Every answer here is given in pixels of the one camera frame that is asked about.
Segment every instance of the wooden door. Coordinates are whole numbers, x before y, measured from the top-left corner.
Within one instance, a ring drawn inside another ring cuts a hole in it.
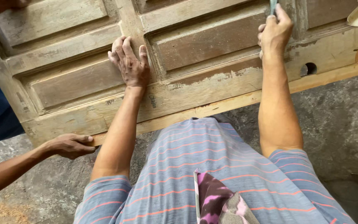
[[[281,3],[295,23],[289,80],[306,63],[317,73],[355,63],[358,28],[346,17],[358,0]],[[35,146],[108,130],[125,84],[107,51],[121,35],[134,49],[147,45],[152,65],[138,122],[249,93],[262,87],[256,36],[269,8],[268,0],[35,0],[0,14],[0,86]]]

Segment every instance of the purple patterned cloth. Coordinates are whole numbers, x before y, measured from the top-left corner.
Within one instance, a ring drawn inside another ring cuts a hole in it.
[[[197,224],[259,224],[239,193],[208,173],[194,171]]]

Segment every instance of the dust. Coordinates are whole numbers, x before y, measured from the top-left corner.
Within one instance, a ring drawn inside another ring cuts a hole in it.
[[[32,224],[25,214],[29,209],[28,205],[8,205],[0,202],[0,223]]]

